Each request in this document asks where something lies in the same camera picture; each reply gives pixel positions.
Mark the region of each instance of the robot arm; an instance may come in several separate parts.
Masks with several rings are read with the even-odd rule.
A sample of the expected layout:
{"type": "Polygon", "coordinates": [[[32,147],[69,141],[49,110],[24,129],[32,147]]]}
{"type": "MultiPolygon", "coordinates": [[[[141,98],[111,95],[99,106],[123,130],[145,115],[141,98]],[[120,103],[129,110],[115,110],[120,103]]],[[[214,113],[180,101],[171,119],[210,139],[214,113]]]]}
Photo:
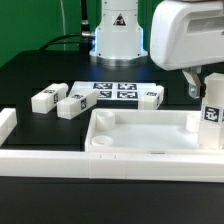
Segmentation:
{"type": "Polygon", "coordinates": [[[201,66],[224,61],[223,1],[163,1],[151,31],[152,60],[166,70],[183,69],[189,94],[200,97],[201,66]]]}
{"type": "Polygon", "coordinates": [[[101,23],[95,31],[90,60],[110,66],[147,62],[143,29],[137,18],[138,0],[102,0],[101,23]]]}

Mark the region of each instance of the black tabletop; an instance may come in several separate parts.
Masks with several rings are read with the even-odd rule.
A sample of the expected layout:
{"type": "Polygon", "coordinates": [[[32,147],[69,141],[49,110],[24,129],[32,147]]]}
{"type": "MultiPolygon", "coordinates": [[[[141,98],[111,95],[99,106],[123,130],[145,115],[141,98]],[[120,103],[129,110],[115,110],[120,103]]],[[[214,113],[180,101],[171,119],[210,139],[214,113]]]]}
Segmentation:
{"type": "MultiPolygon", "coordinates": [[[[203,67],[205,75],[222,64],[203,67]]],[[[0,69],[0,109],[17,110],[18,125],[2,148],[84,150],[90,110],[72,120],[53,109],[33,114],[30,98],[52,83],[74,81],[153,82],[165,87],[160,109],[197,110],[181,71],[145,65],[110,68],[76,52],[22,52],[0,69]]],[[[137,108],[134,102],[98,102],[96,107],[137,108]]],[[[223,224],[224,186],[217,183],[0,177],[3,224],[223,224]]]]}
{"type": "Polygon", "coordinates": [[[75,81],[156,83],[165,87],[160,109],[200,109],[200,100],[188,95],[182,72],[164,71],[150,59],[144,65],[114,68],[93,64],[88,54],[78,52],[27,51],[0,69],[0,109],[16,108],[18,118],[18,125],[2,148],[84,150],[92,109],[137,109],[136,102],[98,101],[95,107],[70,121],[58,118],[56,108],[47,115],[32,113],[32,96],[52,83],[64,82],[71,89],[75,81]]]}

